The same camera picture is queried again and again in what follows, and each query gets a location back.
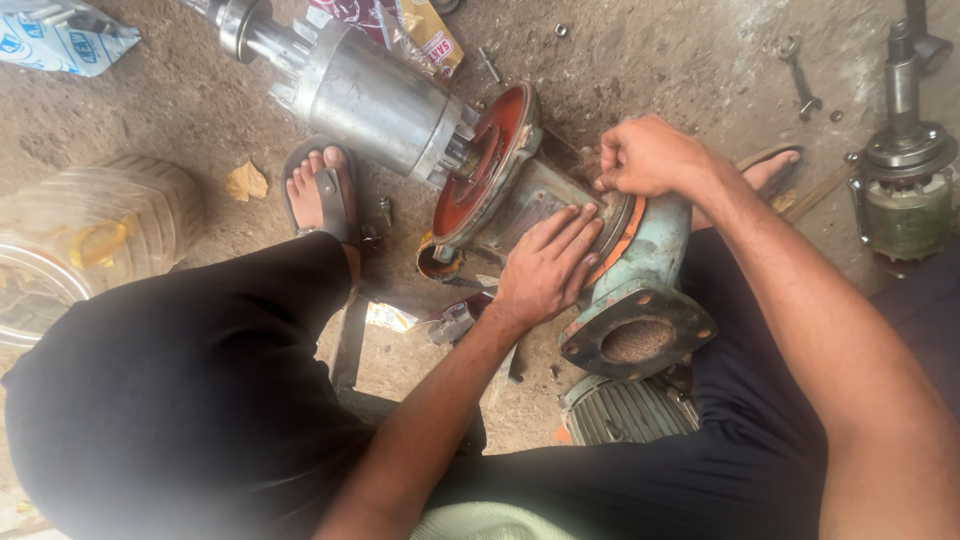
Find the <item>concrete floor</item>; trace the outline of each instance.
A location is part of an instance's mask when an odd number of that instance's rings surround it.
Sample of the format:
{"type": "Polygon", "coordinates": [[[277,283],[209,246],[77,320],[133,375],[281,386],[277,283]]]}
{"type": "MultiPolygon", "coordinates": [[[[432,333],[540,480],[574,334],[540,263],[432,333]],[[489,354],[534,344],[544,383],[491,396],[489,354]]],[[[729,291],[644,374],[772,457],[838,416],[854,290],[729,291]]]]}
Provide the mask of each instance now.
{"type": "MultiPolygon", "coordinates": [[[[96,7],[140,29],[138,43],[103,75],[85,79],[0,64],[0,195],[70,166],[110,154],[168,160],[203,188],[207,229],[180,268],[201,266],[281,242],[289,228],[278,170],[308,131],[267,95],[273,82],[263,61],[245,66],[217,47],[212,29],[170,0],[102,0],[96,7]],[[267,177],[263,201],[240,203],[224,189],[229,171],[251,158],[267,177]]],[[[960,42],[960,8],[930,0],[931,33],[960,42]]],[[[302,0],[275,0],[289,23],[302,0]]],[[[467,51],[453,91],[468,103],[489,103],[505,86],[493,82],[475,51],[495,56],[505,84],[537,87],[544,121],[578,147],[593,147],[622,119],[656,112],[732,158],[781,141],[806,147],[799,195],[842,164],[884,122],[882,65],[887,25],[902,16],[900,0],[465,0],[446,22],[467,51]],[[557,23],[568,37],[553,34],[557,23]],[[803,123],[777,37],[798,34],[810,85],[825,109],[803,123]],[[839,123],[828,120],[843,110],[839,123]]],[[[924,118],[960,134],[960,58],[924,80],[924,118]]],[[[471,294],[416,274],[414,253],[429,229],[437,193],[365,162],[360,214],[385,239],[367,258],[364,277],[383,300],[417,315],[471,294]],[[375,201],[394,201],[388,229],[375,201]]],[[[882,286],[872,258],[856,239],[849,194],[836,190],[798,229],[864,290],[882,286]]],[[[462,277],[495,270],[472,259],[462,277]]],[[[525,382],[485,406],[488,453],[560,444],[557,397],[583,372],[556,351],[566,313],[520,343],[525,382]],[[560,369],[552,380],[549,366],[560,369]]],[[[318,357],[326,357],[329,336],[318,357]]],[[[447,352],[423,331],[401,335],[368,327],[357,389],[402,399],[447,352]]],[[[7,485],[15,480],[0,467],[7,485]]]]}

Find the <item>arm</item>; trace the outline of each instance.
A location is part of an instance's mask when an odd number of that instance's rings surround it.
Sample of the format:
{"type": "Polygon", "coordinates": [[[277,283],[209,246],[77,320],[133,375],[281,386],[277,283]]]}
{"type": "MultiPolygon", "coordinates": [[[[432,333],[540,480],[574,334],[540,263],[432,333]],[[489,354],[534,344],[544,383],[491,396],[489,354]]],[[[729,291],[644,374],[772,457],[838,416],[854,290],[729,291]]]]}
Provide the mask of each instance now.
{"type": "Polygon", "coordinates": [[[510,253],[496,299],[464,340],[380,426],[314,538],[409,538],[467,430],[484,389],[522,335],[572,306],[602,222],[567,207],[510,253]]]}
{"type": "Polygon", "coordinates": [[[724,236],[827,431],[824,538],[960,538],[960,427],[893,328],[728,160],[656,116],[604,134],[599,188],[682,193],[724,236]]]}

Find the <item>bolt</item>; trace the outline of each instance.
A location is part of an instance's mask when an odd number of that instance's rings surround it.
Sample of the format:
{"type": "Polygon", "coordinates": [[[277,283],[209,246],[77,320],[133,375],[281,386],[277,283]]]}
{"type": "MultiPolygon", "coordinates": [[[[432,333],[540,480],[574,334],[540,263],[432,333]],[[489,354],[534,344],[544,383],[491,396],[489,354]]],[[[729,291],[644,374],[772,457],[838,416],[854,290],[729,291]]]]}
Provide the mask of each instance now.
{"type": "Polygon", "coordinates": [[[383,210],[383,216],[387,218],[387,227],[394,225],[394,217],[390,214],[390,210],[393,208],[394,205],[390,202],[390,197],[380,197],[380,209],[383,210]]]}
{"type": "Polygon", "coordinates": [[[503,81],[503,78],[500,77],[500,72],[496,70],[496,66],[493,65],[490,57],[487,56],[487,51],[483,50],[483,47],[477,47],[477,51],[480,53],[480,60],[483,61],[483,64],[490,70],[490,74],[493,75],[493,81],[495,83],[503,81]]]}

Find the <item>clear plastic jar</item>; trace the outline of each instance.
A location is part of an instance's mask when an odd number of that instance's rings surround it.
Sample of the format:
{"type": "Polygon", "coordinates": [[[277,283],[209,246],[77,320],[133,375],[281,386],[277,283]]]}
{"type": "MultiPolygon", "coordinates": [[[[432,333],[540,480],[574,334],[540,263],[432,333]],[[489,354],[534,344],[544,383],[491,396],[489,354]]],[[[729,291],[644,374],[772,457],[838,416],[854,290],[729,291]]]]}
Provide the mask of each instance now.
{"type": "Polygon", "coordinates": [[[183,171],[136,157],[71,167],[0,199],[0,351],[30,349],[74,302],[168,272],[203,221],[183,171]]]}

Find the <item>open-end wrench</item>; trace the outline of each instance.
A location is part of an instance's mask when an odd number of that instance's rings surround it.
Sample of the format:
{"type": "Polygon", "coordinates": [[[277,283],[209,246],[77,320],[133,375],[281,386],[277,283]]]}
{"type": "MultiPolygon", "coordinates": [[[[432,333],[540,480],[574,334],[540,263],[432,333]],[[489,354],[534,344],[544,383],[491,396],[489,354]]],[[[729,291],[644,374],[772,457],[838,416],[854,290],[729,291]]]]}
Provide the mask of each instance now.
{"type": "Polygon", "coordinates": [[[790,73],[793,75],[793,83],[797,86],[797,92],[800,93],[800,119],[806,122],[810,119],[810,111],[813,109],[821,110],[824,102],[813,96],[810,91],[810,85],[806,83],[804,71],[800,69],[800,61],[797,55],[800,53],[800,38],[787,36],[786,42],[777,48],[777,54],[782,61],[790,65],[790,73]]]}

